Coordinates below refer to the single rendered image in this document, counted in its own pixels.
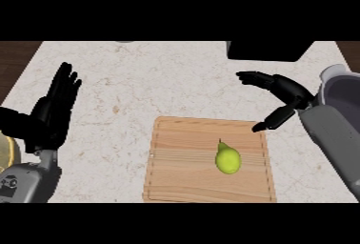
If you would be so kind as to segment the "wooden cutting board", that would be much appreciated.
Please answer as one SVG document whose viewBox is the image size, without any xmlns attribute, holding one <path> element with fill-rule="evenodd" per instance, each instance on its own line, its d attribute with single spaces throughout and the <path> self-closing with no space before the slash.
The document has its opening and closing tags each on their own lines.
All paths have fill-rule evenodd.
<svg viewBox="0 0 360 244">
<path fill-rule="evenodd" d="M 252 121 L 161 116 L 146 167 L 146 202 L 273 202 L 276 191 L 267 140 Z M 240 154 L 233 174 L 215 166 L 218 144 Z"/>
</svg>

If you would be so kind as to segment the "grey pot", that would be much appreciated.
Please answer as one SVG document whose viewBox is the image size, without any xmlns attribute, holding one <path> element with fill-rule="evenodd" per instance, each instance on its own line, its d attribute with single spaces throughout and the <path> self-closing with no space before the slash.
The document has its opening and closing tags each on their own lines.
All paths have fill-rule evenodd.
<svg viewBox="0 0 360 244">
<path fill-rule="evenodd" d="M 336 64 L 323 70 L 319 77 L 319 104 L 332 106 L 348 123 L 360 126 L 360 73 Z"/>
</svg>

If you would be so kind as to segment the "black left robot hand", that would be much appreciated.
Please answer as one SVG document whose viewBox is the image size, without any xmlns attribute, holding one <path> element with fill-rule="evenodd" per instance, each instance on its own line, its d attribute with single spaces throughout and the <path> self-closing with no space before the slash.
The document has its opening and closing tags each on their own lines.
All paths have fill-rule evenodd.
<svg viewBox="0 0 360 244">
<path fill-rule="evenodd" d="M 23 140 L 25 152 L 57 150 L 68 136 L 72 108 L 81 80 L 72 65 L 60 64 L 54 73 L 46 96 L 29 114 L 0 107 L 0 132 Z"/>
</svg>

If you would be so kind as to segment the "yellow-green round object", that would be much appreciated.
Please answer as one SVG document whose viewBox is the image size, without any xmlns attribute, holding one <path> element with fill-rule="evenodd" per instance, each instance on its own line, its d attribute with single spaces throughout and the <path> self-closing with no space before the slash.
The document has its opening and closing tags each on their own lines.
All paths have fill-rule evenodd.
<svg viewBox="0 0 360 244">
<path fill-rule="evenodd" d="M 19 146 L 15 139 L 0 132 L 0 173 L 20 163 Z"/>
</svg>

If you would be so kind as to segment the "black appliance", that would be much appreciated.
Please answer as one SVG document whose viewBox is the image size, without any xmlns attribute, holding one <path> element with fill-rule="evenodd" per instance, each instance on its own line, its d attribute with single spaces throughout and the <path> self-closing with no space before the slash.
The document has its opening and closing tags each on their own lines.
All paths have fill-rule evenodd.
<svg viewBox="0 0 360 244">
<path fill-rule="evenodd" d="M 313 41 L 227 41 L 226 57 L 231 60 L 295 62 Z"/>
</svg>

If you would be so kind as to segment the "green pear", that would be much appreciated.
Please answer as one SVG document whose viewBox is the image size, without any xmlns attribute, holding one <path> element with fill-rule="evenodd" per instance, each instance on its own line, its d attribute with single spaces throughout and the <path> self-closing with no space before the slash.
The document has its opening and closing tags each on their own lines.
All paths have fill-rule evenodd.
<svg viewBox="0 0 360 244">
<path fill-rule="evenodd" d="M 226 174 L 236 173 L 242 166 L 240 154 L 231 147 L 229 147 L 224 141 L 218 142 L 215 166 L 218 170 Z"/>
</svg>

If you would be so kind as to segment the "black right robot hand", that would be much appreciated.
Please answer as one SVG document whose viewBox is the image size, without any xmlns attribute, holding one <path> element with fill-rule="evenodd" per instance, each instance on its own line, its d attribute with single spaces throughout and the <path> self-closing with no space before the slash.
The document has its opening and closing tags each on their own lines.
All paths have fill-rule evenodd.
<svg viewBox="0 0 360 244">
<path fill-rule="evenodd" d="M 299 83 L 279 74 L 239 71 L 236 75 L 243 85 L 252 85 L 268 90 L 285 103 L 252 127 L 254 132 L 276 130 L 295 114 L 295 111 L 308 108 L 316 97 Z"/>
</svg>

